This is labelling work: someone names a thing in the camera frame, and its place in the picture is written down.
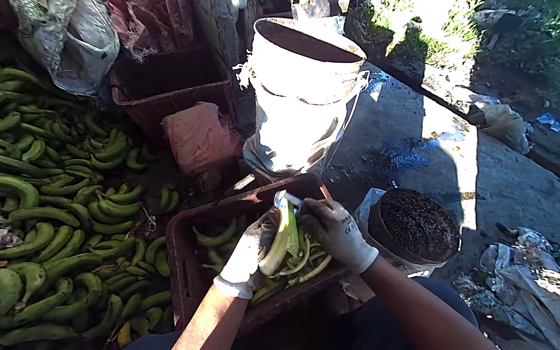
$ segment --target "pink plastic bag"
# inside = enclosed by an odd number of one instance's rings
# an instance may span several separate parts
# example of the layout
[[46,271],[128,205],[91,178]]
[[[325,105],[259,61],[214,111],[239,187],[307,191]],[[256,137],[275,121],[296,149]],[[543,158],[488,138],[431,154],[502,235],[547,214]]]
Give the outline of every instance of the pink plastic bag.
[[198,102],[165,117],[161,125],[183,172],[200,173],[241,157],[241,136],[214,103]]

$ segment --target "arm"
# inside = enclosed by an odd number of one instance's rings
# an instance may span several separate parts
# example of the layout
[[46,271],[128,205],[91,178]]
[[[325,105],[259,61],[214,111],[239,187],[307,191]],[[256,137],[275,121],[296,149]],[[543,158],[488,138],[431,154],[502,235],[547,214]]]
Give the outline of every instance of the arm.
[[258,263],[274,239],[277,218],[272,208],[245,230],[172,350],[230,349],[261,280]]
[[362,274],[417,350],[496,349],[452,307],[380,257],[340,203],[307,198],[304,208],[302,224],[334,259]]
[[416,349],[496,349],[478,328],[384,258],[377,257],[362,277]]
[[211,286],[172,350],[230,349],[246,306],[247,299],[229,297]]

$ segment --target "white work glove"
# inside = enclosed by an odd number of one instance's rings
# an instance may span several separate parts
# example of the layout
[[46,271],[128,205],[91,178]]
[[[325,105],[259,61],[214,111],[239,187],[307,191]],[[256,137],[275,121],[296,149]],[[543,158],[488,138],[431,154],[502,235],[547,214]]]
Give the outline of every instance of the white work glove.
[[263,280],[258,263],[265,258],[273,243],[278,222],[279,212],[272,207],[245,230],[226,266],[213,281],[222,293],[230,297],[252,298],[252,291]]
[[323,249],[354,273],[361,274],[377,258],[377,249],[362,238],[354,218],[337,201],[306,198],[299,214],[306,231],[314,233]]

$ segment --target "debris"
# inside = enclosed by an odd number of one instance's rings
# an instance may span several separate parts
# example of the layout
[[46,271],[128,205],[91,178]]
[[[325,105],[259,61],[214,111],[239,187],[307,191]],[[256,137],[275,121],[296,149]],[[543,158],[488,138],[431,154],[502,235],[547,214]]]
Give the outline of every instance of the debris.
[[537,121],[542,124],[549,124],[550,130],[559,132],[560,131],[560,123],[556,118],[552,115],[552,113],[544,113],[537,117]]

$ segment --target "litter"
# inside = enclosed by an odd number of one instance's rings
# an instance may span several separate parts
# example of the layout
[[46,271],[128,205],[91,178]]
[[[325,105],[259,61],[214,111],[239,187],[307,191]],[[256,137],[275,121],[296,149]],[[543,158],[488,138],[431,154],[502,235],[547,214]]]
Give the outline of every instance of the litter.
[[537,117],[537,121],[542,124],[549,124],[550,130],[559,132],[560,131],[560,123],[556,118],[552,115],[552,113],[544,113]]
[[541,234],[525,227],[517,232],[517,244],[498,243],[484,251],[479,263],[484,280],[462,276],[454,284],[478,313],[560,350],[560,266]]

